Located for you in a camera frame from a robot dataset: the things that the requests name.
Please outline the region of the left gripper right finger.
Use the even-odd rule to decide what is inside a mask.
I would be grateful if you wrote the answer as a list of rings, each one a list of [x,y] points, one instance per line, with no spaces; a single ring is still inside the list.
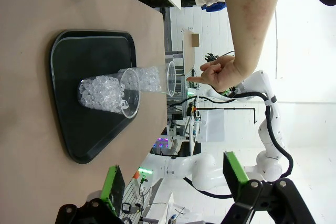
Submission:
[[[290,179],[249,179],[234,152],[224,153],[223,174],[234,203],[222,223],[250,223],[257,211],[266,211],[275,223],[315,223]]]

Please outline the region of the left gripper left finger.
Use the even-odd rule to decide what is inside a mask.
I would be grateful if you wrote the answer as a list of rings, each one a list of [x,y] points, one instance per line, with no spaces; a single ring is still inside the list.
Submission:
[[[123,223],[119,214],[125,182],[118,165],[111,166],[105,178],[100,196],[86,201],[81,207],[65,204],[59,208],[55,223]]]

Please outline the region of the person's right hand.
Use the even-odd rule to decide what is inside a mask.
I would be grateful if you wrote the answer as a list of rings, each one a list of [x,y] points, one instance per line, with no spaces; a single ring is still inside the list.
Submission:
[[[217,92],[238,85],[246,78],[246,74],[240,70],[234,56],[220,56],[214,61],[200,66],[202,71],[199,77],[188,77],[186,81],[207,84]]]

